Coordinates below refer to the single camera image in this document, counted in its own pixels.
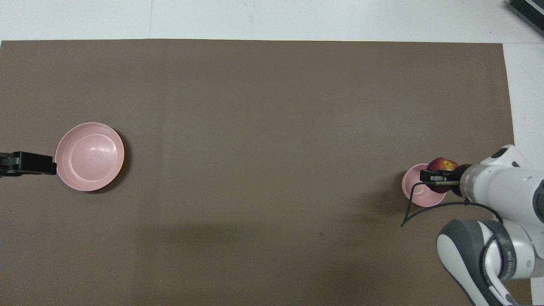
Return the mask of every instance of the apple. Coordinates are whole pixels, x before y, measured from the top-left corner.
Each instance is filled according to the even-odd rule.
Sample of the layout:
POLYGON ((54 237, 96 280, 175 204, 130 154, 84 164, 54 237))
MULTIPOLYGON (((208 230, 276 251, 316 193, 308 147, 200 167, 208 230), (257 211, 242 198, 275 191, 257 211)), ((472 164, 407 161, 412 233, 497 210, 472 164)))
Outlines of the apple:
MULTIPOLYGON (((432 162, 430 162, 427 165, 427 170, 430 170, 430 171, 438 171, 438 170, 453 171, 458 166, 459 165, 456 162, 452 161, 452 160, 449 160, 449 159, 444 158, 444 157, 439 157, 439 158, 435 158, 434 160, 432 160, 432 162)), ((434 191, 436 193, 446 193, 446 192, 451 190, 450 186, 428 186, 428 187, 429 187, 429 189, 431 189, 432 191, 434 191)))

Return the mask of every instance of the black device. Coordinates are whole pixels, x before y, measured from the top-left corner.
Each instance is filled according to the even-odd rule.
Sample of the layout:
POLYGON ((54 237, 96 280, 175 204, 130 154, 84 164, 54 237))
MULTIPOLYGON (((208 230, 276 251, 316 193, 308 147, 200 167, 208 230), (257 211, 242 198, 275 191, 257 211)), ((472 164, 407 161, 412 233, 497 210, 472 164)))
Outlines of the black device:
POLYGON ((544 35, 544 0, 511 0, 507 6, 540 34, 544 35))
POLYGON ((0 153, 0 178, 23 174, 57 174, 57 163, 52 156, 17 151, 0 153))

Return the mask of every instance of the black cable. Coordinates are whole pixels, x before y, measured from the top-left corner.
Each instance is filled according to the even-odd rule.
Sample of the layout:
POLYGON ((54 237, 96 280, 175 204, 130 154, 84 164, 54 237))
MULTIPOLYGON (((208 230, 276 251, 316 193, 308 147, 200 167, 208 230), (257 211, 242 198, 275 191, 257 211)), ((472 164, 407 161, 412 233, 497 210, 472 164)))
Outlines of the black cable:
POLYGON ((495 239, 497 239, 497 234, 493 232, 493 235, 489 237, 489 239, 484 245, 484 248, 481 250, 481 253, 480 253, 481 276, 484 278, 484 281, 488 287, 494 287, 494 285, 491 282, 491 279, 489 279, 489 276, 487 276, 487 270, 485 268, 485 257, 487 256, 487 251, 489 250, 489 246, 491 246, 491 243, 495 241, 495 239))
POLYGON ((404 224, 406 224, 406 222, 408 222, 411 218, 419 215, 420 213, 422 212, 425 212, 425 211, 428 211, 428 210, 431 210, 431 209, 435 209, 435 208, 438 208, 438 207, 444 207, 444 206, 450 206, 450 205, 473 205, 473 206, 477 206, 477 207, 481 207, 483 209, 486 209, 488 211, 490 211, 491 213, 493 213, 495 215, 495 217, 497 218, 497 220, 502 223, 503 222, 503 219, 500 217, 499 213, 490 208, 490 207, 487 207, 483 204, 480 204, 480 203, 477 203, 477 202, 471 202, 471 201, 468 201, 468 200, 465 200, 465 201, 455 201, 455 202, 447 202, 447 203, 440 203, 438 205, 435 205, 435 206, 431 206, 431 207, 426 207, 420 211, 417 211, 415 213, 413 213, 412 215, 408 216, 408 214, 410 213, 410 206, 412 206, 412 199, 413 199, 413 192, 414 192, 414 189, 419 186, 419 185, 435 185, 435 182, 432 182, 432 181, 429 181, 429 182, 418 182, 418 183, 415 183, 413 186, 412 186, 412 190, 410 190, 410 198, 408 199, 408 208, 406 209, 406 214, 404 215, 404 219, 403 219, 403 222, 402 224, 400 225, 400 227, 403 227, 404 224))

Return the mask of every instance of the white table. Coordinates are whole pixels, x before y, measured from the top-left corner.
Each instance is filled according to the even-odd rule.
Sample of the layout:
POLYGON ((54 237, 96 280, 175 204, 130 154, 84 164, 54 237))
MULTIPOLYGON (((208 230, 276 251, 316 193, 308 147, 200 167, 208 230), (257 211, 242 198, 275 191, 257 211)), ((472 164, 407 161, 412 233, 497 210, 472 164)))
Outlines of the white table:
POLYGON ((502 43, 516 145, 544 169, 544 37, 501 0, 0 0, 0 41, 146 38, 502 43))

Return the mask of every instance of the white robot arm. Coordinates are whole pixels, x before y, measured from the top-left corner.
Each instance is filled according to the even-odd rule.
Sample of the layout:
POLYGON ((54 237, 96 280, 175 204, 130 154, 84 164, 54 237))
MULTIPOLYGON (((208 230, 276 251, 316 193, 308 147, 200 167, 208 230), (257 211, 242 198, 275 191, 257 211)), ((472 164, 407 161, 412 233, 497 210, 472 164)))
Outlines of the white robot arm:
POLYGON ((472 304, 515 305, 502 281, 544 276, 544 172, 513 145, 458 169, 439 180, 458 181, 457 195, 495 210, 502 223, 452 220, 437 237, 440 260, 472 304))

